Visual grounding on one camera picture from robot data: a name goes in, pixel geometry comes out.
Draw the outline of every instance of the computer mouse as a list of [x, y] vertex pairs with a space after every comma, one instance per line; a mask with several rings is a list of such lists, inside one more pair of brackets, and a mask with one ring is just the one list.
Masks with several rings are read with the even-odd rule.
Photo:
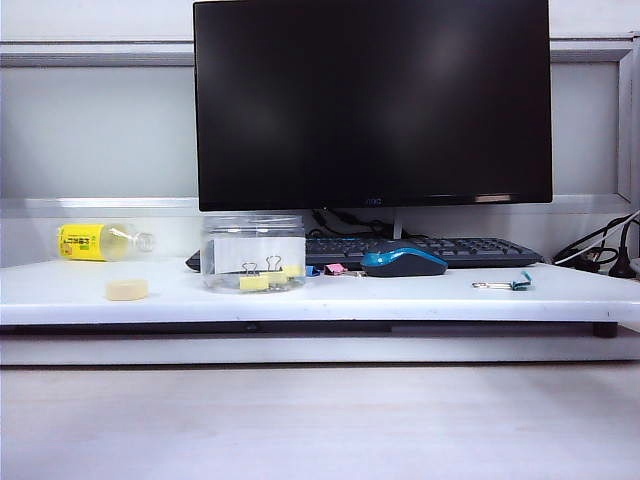
[[442, 275], [448, 265], [429, 249], [407, 240], [385, 240], [370, 247], [360, 261], [371, 277]]

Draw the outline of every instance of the gray wall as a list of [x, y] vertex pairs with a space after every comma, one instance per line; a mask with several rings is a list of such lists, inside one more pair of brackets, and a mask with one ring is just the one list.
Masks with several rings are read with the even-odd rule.
[[[2, 74], [4, 198], [197, 196], [191, 68]], [[617, 85], [615, 63], [553, 66], [556, 194], [616, 191]]]

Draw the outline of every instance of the plastic container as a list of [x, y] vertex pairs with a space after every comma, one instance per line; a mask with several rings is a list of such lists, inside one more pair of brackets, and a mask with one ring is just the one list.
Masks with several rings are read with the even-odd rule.
[[127, 223], [65, 224], [58, 228], [58, 255], [70, 260], [115, 262], [153, 250], [154, 237]]
[[304, 285], [305, 235], [299, 215], [205, 217], [200, 271], [229, 292], [283, 292]]

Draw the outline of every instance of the white desk surface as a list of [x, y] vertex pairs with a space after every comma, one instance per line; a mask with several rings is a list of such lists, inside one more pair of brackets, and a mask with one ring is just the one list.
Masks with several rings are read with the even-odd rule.
[[[3, 325], [253, 320], [511, 320], [629, 322], [640, 319], [640, 283], [536, 264], [530, 290], [474, 289], [511, 281], [520, 268], [448, 270], [411, 278], [325, 277], [273, 294], [207, 289], [183, 259], [52, 261], [2, 269]], [[146, 278], [148, 298], [110, 302], [110, 280]]]
[[637, 362], [0, 374], [7, 480], [640, 472]]

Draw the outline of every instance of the yellow bottle label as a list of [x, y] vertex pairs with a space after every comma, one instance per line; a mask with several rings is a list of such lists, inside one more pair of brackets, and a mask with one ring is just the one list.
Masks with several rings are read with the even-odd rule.
[[100, 250], [102, 224], [62, 225], [58, 229], [58, 252], [73, 260], [104, 261]]

